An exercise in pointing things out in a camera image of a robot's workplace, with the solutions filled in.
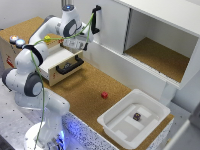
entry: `red item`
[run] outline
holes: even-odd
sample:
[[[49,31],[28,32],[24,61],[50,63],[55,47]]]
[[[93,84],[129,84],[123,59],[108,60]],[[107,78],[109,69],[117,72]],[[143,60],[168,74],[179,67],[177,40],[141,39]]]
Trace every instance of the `red item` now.
[[[102,93],[101,93],[101,97],[102,97],[103,99],[108,98],[108,93],[102,92]]]

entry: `white plastic container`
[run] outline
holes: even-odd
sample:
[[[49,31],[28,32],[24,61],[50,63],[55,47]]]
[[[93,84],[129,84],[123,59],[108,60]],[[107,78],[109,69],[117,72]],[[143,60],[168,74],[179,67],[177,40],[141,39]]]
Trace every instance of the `white plastic container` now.
[[[139,121],[133,119],[139,113]],[[135,89],[97,120],[105,133],[126,149],[136,149],[169,115],[170,109]]]

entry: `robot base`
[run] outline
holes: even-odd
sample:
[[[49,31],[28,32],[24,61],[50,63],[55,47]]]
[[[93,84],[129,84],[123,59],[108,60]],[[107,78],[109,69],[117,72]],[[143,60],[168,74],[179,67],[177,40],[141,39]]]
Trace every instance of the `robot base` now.
[[[40,127],[40,123],[37,123],[26,132],[26,135],[24,138],[24,150],[58,150],[57,147],[55,147],[55,144],[53,144],[52,142],[49,142],[47,144],[48,146],[47,145],[45,147],[43,146],[43,148],[41,148],[42,146],[38,146],[38,145],[40,145],[40,143],[38,142],[38,144],[35,148],[35,137],[37,136],[39,127]],[[63,150],[66,150],[70,143],[69,133],[64,134],[64,132],[63,132],[62,134],[63,134],[63,141],[64,141],[64,144],[63,144],[64,149]]]

